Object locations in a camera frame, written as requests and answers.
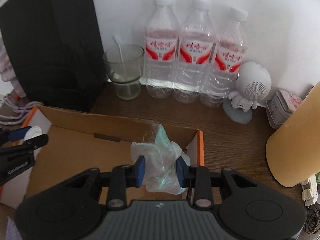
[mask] gray round base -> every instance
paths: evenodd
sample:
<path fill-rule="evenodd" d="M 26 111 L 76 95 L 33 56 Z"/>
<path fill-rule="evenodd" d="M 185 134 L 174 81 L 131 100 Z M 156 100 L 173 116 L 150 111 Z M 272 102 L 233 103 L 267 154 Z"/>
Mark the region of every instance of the gray round base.
<path fill-rule="evenodd" d="M 244 112 L 241 108 L 233 108 L 229 99 L 223 101 L 222 107 L 227 116 L 234 122 L 246 124 L 252 119 L 251 109 Z"/>

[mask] white speaker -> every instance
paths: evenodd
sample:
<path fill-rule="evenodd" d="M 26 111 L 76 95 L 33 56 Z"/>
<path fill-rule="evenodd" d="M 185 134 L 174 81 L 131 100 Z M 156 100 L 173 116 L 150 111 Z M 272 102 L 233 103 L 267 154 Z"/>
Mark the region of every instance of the white speaker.
<path fill-rule="evenodd" d="M 233 108 L 244 112 L 257 108 L 257 102 L 263 100 L 271 90 L 271 77 L 263 66 L 249 61 L 240 66 L 236 79 L 237 91 L 230 92 L 228 98 Z"/>

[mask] beige cylindrical object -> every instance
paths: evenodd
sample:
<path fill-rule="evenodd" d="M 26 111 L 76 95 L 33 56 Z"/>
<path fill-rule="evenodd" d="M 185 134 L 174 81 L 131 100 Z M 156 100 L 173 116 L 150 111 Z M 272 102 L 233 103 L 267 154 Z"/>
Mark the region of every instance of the beige cylindrical object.
<path fill-rule="evenodd" d="M 267 141 L 266 157 L 275 179 L 293 187 L 320 171 L 320 82 Z"/>

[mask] wood grain surface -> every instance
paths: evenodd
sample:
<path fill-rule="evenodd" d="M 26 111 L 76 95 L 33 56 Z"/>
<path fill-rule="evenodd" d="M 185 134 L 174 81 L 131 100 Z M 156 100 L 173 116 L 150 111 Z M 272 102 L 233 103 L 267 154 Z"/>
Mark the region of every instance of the wood grain surface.
<path fill-rule="evenodd" d="M 245 175 L 276 189 L 303 205 L 301 186 L 286 188 L 280 185 L 268 169 L 265 146 L 275 131 L 268 123 L 265 108 L 252 111 L 252 120 L 246 125 L 233 122 L 224 113 L 222 106 L 208 108 L 199 100 L 192 104 L 177 102 L 172 95 L 166 99 L 152 98 L 145 86 L 133 100 L 119 99 L 107 84 L 91 109 L 92 113 L 134 117 L 153 120 L 157 123 L 187 126 L 204 133 L 204 165 L 210 171 L 231 167 Z M 302 232 L 299 240 L 316 239 Z"/>

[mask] red and white label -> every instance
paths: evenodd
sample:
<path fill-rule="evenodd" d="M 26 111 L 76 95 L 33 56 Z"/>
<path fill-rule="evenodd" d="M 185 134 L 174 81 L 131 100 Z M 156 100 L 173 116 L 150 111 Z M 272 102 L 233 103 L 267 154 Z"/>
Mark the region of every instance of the red and white label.
<path fill-rule="evenodd" d="M 174 61 L 177 39 L 155 39 L 146 37 L 146 58 L 158 61 Z"/>
<path fill-rule="evenodd" d="M 237 73 L 242 63 L 243 53 L 234 52 L 217 44 L 217 55 L 214 61 L 225 72 Z"/>
<path fill-rule="evenodd" d="M 193 64 L 209 62 L 213 42 L 195 40 L 180 41 L 179 61 Z"/>

